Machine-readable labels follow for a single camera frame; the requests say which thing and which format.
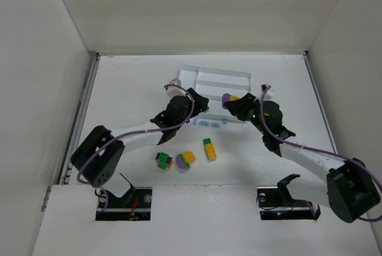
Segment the purple round lego piece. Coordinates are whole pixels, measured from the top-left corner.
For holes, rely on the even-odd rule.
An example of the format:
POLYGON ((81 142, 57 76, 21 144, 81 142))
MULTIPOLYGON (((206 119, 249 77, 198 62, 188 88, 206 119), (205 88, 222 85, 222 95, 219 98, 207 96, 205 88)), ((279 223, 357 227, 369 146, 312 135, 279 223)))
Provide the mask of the purple round lego piece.
POLYGON ((226 103, 230 102, 232 97, 233 96, 228 94, 228 93, 223 94, 222 99, 221 99, 222 108, 226 109, 226 103))

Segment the small yellow lego piece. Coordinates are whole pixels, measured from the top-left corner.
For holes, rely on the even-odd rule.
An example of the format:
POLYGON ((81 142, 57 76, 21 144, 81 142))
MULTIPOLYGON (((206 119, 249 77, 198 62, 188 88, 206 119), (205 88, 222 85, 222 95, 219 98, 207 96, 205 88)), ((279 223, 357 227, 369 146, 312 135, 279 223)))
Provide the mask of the small yellow lego piece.
POLYGON ((239 97, 234 96, 234 95, 230 96, 230 101, 236 101, 236 100, 239 100, 239 97))

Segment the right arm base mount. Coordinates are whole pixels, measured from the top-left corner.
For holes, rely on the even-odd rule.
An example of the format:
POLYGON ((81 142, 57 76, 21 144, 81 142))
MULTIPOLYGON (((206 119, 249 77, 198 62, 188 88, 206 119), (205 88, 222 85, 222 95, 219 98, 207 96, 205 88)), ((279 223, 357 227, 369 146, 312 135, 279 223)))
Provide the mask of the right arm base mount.
POLYGON ((255 200, 260 209, 260 220, 318 220, 321 216, 320 206, 307 200, 294 199, 288 190, 290 182, 299 177, 299 174, 290 174, 275 186, 257 186, 255 200))

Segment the yellow long lego brick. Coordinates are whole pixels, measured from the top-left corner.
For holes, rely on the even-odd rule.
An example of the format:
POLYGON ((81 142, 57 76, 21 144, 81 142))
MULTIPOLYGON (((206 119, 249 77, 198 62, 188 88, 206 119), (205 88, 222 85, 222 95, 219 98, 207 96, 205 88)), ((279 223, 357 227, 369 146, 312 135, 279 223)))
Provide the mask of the yellow long lego brick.
POLYGON ((209 161, 213 161, 217 158, 217 154, 212 143, 205 144, 205 150, 209 161))

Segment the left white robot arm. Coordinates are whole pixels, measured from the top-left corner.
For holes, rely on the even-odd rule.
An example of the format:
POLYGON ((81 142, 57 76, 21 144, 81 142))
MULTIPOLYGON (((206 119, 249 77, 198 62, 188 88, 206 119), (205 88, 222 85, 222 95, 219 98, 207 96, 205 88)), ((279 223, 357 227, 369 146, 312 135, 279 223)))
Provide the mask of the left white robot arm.
POLYGON ((101 190, 106 208, 111 200, 127 206, 135 188, 115 170, 124 153, 148 146, 158 146, 175 137, 190 118, 208 111, 209 100, 193 88, 174 85, 181 95, 171 98, 165 110, 143 125, 125 130, 109 130, 96 126, 71 156, 71 164, 78 170, 77 182, 101 190))

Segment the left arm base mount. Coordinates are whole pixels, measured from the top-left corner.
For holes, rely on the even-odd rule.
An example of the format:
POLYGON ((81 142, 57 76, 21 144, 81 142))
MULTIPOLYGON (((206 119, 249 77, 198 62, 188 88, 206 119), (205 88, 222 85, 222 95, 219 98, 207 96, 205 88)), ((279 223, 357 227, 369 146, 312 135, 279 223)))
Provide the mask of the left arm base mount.
POLYGON ((151 218, 151 187, 137 187, 121 173, 114 174, 106 184, 94 191, 98 198, 97 221, 149 221, 151 218))

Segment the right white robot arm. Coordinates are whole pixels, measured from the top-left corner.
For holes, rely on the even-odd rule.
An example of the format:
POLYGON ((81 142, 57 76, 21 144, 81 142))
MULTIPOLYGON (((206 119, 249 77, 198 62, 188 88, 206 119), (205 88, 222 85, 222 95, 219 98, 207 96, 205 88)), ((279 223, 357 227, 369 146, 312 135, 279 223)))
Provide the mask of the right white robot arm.
POLYGON ((283 114, 274 101, 248 93, 242 98, 223 94, 222 107, 240 121, 252 123, 261 133, 265 147, 281 158, 293 161, 320 178, 322 188, 283 186, 288 199, 309 200, 331 208, 342 221, 363 219, 381 202, 381 183, 359 159, 347 159, 332 152, 311 148, 298 141, 282 123, 283 114))

